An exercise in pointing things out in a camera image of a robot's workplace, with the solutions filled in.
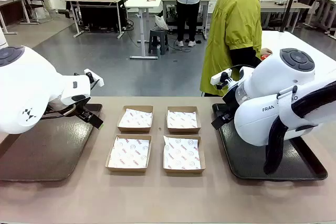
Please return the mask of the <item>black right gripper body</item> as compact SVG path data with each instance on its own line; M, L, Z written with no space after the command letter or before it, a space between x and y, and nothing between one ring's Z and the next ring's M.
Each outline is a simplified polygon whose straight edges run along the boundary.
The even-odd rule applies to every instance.
M222 121L221 127L230 123L234 119L234 116L235 116L235 113L232 111L223 111L220 116L220 119Z

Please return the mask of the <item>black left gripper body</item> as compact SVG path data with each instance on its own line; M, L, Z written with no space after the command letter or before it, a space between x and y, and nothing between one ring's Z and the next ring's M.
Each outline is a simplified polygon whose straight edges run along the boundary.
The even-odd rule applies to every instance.
M77 105L74 110L74 115L84 122L89 122L92 117L92 112L87 110L85 107Z

